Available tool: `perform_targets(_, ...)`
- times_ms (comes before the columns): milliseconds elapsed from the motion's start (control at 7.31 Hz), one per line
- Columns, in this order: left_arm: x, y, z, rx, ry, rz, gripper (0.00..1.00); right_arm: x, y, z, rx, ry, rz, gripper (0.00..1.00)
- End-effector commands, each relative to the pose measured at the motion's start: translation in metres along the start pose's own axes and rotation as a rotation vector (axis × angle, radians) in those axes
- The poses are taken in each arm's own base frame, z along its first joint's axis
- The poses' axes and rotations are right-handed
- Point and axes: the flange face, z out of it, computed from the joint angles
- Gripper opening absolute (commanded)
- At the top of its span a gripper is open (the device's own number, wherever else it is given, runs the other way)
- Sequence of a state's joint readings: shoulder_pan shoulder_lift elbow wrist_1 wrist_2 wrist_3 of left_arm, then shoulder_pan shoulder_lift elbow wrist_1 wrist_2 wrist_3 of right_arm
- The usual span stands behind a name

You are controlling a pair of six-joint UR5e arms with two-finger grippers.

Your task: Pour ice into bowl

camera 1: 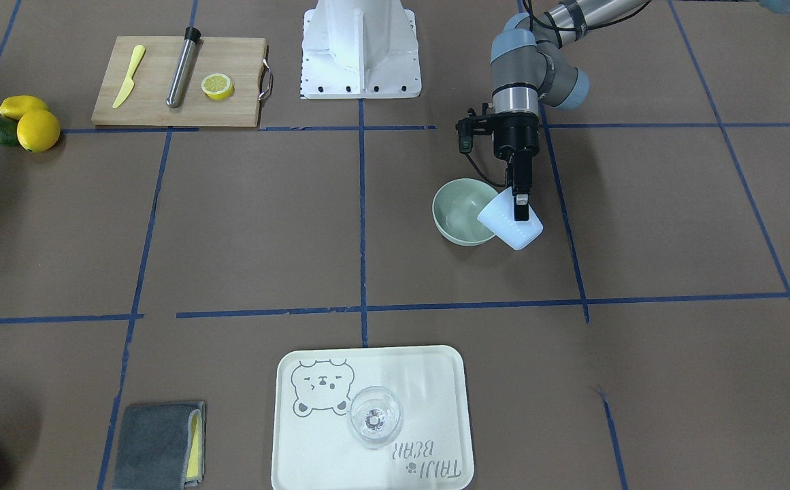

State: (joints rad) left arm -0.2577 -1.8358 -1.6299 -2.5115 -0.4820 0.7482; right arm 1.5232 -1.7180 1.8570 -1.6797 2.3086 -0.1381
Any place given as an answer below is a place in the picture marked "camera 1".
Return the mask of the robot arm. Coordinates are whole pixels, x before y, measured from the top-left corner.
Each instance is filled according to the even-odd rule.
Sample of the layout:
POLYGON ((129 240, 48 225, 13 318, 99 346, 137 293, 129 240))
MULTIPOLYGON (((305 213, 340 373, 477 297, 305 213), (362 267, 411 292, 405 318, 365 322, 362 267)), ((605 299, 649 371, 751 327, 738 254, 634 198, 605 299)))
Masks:
POLYGON ((588 75, 567 61, 563 47, 592 31, 619 24, 646 8, 646 1, 559 1, 538 12, 523 1, 491 47, 495 158, 507 164, 506 187, 515 221, 528 221, 533 159, 539 153, 540 108, 578 108, 587 98, 588 75))

